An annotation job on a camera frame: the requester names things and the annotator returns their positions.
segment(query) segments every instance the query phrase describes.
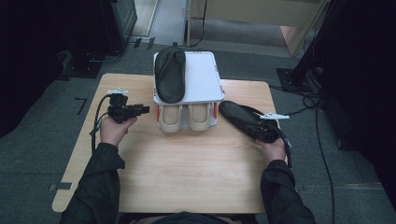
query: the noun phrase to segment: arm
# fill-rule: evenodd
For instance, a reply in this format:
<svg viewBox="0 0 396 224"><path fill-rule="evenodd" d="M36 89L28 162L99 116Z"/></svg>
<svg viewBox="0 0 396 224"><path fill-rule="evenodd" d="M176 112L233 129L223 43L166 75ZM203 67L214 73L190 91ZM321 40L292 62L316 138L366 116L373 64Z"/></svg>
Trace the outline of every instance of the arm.
<svg viewBox="0 0 396 224"><path fill-rule="evenodd" d="M256 141L262 146L269 165L262 172L262 201L270 224L316 223L314 215L304 206L294 189L295 179L285 163L285 148L281 139L273 144Z"/></svg>
<svg viewBox="0 0 396 224"><path fill-rule="evenodd" d="M117 170L125 167L118 145L136 119L122 124L111 118L101 124L101 143L93 152L78 182L61 223L115 223L119 212L120 180Z"/></svg>

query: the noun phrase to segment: person's right hand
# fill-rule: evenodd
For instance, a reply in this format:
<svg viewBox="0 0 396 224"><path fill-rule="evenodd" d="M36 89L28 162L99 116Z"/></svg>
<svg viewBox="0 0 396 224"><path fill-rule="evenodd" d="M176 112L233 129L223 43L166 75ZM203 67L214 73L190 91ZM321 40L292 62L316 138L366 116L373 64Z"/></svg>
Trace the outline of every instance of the person's right hand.
<svg viewBox="0 0 396 224"><path fill-rule="evenodd" d="M127 119L123 123L117 123L112 118L103 119L100 126L101 142L118 147L123 136L128 133L128 128L136 121L137 118Z"/></svg>
<svg viewBox="0 0 396 224"><path fill-rule="evenodd" d="M268 159L268 162L274 160L285 160L285 143L281 138L276 139L273 143L265 143L259 139L256 139L256 144L262 147L262 152Z"/></svg>

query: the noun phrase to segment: gray carpet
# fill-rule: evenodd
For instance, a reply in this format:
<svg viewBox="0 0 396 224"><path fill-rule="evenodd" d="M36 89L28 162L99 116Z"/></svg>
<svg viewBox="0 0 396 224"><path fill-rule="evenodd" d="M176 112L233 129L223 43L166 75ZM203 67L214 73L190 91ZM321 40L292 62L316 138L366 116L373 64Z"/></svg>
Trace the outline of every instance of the gray carpet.
<svg viewBox="0 0 396 224"><path fill-rule="evenodd" d="M129 46L116 61L105 63L96 79L54 81L19 127L0 139L0 223L60 221L61 215L51 209L55 192L48 191L48 186L62 179L101 76L105 73L150 76L152 56L160 49L158 46L147 49L143 44L136 49ZM212 52L221 78L260 80L276 86L279 86L276 69L293 68L298 63L293 58ZM304 107L301 96L271 92L277 113ZM82 102L76 97L88 99L79 115ZM281 127L293 145L296 189L318 223L331 223L332 198L318 147L315 110L282 120ZM395 212L378 184L373 166L360 153L337 148L332 125L322 110L318 111L318 128L334 185L335 223L395 223ZM258 214L257 219L266 223L263 214Z"/></svg>

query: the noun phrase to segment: beige shoe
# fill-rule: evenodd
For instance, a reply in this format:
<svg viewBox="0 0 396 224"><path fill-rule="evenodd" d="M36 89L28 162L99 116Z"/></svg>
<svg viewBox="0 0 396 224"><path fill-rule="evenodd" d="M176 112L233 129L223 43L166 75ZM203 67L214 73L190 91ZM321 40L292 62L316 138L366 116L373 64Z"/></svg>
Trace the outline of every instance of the beige shoe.
<svg viewBox="0 0 396 224"><path fill-rule="evenodd" d="M194 131L204 131L209 128L210 104L189 105L187 121Z"/></svg>
<svg viewBox="0 0 396 224"><path fill-rule="evenodd" d="M183 105L160 106L159 127L165 133L175 133L181 128Z"/></svg>

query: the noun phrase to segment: black jacket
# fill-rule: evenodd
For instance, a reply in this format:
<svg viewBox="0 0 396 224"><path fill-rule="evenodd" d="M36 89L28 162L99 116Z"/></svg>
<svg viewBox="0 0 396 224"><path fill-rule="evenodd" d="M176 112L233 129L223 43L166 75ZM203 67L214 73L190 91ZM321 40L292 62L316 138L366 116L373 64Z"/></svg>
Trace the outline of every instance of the black jacket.
<svg viewBox="0 0 396 224"><path fill-rule="evenodd" d="M118 149L100 143L94 151L61 223L115 223L119 212L120 179L125 168ZM262 173L262 201L270 224L315 223L314 216L295 191L294 175L284 161L272 161ZM154 223L222 224L214 217L181 212Z"/></svg>

